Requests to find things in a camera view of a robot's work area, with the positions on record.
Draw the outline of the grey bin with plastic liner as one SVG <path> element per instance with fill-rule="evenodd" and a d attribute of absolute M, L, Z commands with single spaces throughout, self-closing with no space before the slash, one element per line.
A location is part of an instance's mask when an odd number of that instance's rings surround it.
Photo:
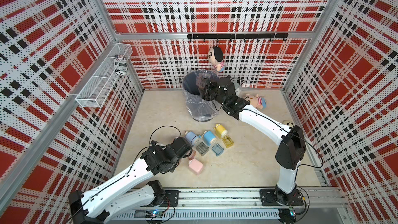
<path fill-rule="evenodd" d="M 220 104 L 202 99 L 199 87 L 196 84 L 198 77 L 218 79 L 218 76 L 213 71 L 198 69 L 187 74 L 182 81 L 182 90 L 189 114 L 195 121 L 208 122 L 220 113 L 216 108 L 219 107 Z"/>

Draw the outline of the pink sharpener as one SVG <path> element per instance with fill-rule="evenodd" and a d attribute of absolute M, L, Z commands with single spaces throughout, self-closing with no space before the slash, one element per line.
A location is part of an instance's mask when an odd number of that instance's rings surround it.
<path fill-rule="evenodd" d="M 200 175 L 204 169 L 204 165 L 197 159 L 190 159 L 188 163 L 188 168 L 195 175 Z"/>

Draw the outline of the blue sharpener front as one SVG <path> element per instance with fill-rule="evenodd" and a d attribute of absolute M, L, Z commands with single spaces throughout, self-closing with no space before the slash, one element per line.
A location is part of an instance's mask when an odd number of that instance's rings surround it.
<path fill-rule="evenodd" d="M 194 147 L 199 142 L 199 140 L 201 139 L 201 136 L 198 135 L 198 134 L 195 134 L 192 131 L 186 131 L 185 132 L 185 138 L 191 144 L 191 146 Z"/>

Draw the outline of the blue sharpener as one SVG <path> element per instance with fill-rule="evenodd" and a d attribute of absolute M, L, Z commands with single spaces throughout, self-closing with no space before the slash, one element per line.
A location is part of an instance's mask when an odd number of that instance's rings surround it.
<path fill-rule="evenodd" d="M 217 137 L 211 131 L 205 131 L 202 135 L 202 139 L 208 147 L 217 141 Z"/>
<path fill-rule="evenodd" d="M 186 131 L 185 132 L 185 138 L 191 144 L 191 146 L 194 147 L 199 142 L 199 140 L 201 139 L 201 136 L 198 135 L 198 134 L 195 134 L 192 131 Z"/>

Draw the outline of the yellow pencil sharpener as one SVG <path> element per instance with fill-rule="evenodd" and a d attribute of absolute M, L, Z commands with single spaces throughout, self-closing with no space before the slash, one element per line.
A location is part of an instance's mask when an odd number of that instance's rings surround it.
<path fill-rule="evenodd" d="M 217 124 L 213 127 L 213 130 L 215 131 L 216 136 L 219 137 L 220 139 L 223 139 L 223 138 L 225 138 L 226 136 L 228 136 L 228 131 L 227 131 L 227 129 L 226 129 L 223 125 L 221 125 L 221 124 L 219 124 L 219 123 L 217 123 Z"/>

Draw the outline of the translucent grey sharpener tray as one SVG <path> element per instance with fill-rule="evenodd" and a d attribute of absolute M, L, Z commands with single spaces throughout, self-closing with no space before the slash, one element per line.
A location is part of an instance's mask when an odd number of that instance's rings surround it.
<path fill-rule="evenodd" d="M 200 142 L 196 146 L 196 150 L 199 152 L 199 154 L 201 156 L 205 156 L 207 154 L 207 152 L 209 151 L 209 147 L 204 142 Z"/>

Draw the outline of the translucent blue sharpener tray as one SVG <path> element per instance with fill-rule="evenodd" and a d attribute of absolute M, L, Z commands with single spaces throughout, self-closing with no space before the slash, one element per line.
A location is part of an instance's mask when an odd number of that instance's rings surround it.
<path fill-rule="evenodd" d="M 219 144 L 215 144 L 214 146 L 212 146 L 211 150 L 215 153 L 215 155 L 217 157 L 219 157 L 220 155 L 223 154 L 224 149 L 222 146 L 220 146 Z"/>

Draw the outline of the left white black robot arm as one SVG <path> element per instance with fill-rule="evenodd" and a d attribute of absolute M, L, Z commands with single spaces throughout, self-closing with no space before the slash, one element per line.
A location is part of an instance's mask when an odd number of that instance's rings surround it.
<path fill-rule="evenodd" d="M 170 205 L 157 174 L 174 172 L 182 158 L 192 154 L 192 145 L 184 137 L 162 145 L 151 141 L 125 170 L 91 190 L 69 194 L 71 217 L 66 223 L 105 224 L 112 218 L 143 206 Z"/>

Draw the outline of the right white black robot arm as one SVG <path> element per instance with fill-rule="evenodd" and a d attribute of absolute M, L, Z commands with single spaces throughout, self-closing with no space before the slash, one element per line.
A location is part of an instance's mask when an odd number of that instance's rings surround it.
<path fill-rule="evenodd" d="M 230 76 L 220 79 L 199 76 L 196 85 L 203 100 L 218 102 L 229 116 L 257 129 L 278 146 L 275 160 L 280 170 L 274 201 L 285 206 L 293 203 L 298 195 L 297 173 L 306 153 L 303 130 L 297 125 L 290 127 L 261 113 L 254 106 L 254 99 L 239 97 Z"/>

